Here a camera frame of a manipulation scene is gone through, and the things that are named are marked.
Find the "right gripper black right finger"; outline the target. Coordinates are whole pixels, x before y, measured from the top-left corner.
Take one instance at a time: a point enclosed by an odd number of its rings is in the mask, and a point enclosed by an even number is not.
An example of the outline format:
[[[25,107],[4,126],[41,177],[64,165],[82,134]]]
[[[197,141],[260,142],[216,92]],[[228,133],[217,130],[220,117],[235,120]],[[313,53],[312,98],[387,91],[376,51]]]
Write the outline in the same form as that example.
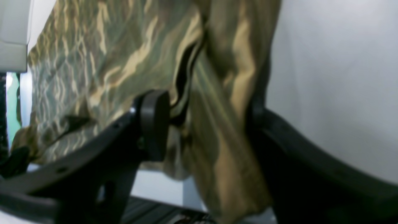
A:
[[[397,185],[323,152],[260,100],[247,131],[279,224],[397,223]]]

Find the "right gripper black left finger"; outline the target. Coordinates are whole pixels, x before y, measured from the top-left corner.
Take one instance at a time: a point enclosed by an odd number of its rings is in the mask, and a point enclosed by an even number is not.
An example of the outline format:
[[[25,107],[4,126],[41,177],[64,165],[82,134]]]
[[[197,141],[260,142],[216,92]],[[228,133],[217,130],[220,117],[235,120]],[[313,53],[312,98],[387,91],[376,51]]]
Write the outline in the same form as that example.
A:
[[[118,224],[139,165],[163,161],[169,94],[152,90],[81,149],[1,183],[1,211],[44,224]]]

